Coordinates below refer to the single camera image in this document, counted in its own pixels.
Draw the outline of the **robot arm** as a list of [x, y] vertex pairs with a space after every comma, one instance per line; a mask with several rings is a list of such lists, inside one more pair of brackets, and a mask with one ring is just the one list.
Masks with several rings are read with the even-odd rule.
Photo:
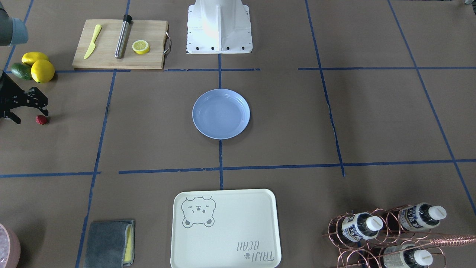
[[[1, 4], [0, 11], [0, 44], [1, 46], [14, 46], [25, 44], [28, 41], [28, 31], [25, 23], [17, 17], [10, 17]], [[48, 121], [49, 111], [46, 109], [48, 97], [37, 87], [22, 90], [5, 72], [0, 77], [0, 117], [21, 124], [22, 120], [12, 112], [19, 107], [38, 109]]]

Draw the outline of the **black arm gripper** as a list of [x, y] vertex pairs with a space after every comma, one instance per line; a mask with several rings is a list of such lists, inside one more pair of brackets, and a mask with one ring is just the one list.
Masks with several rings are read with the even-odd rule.
[[20, 117], [11, 110], [22, 106], [39, 109], [47, 117], [49, 116], [49, 111], [46, 109], [48, 102], [48, 97], [38, 87], [31, 87], [24, 91], [12, 81], [7, 73], [2, 72], [0, 78], [0, 117], [21, 124]]

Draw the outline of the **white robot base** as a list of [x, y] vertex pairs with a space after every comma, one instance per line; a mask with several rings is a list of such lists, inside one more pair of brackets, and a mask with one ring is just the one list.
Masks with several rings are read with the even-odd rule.
[[241, 0], [196, 0], [187, 15], [187, 54], [253, 51], [250, 9]]

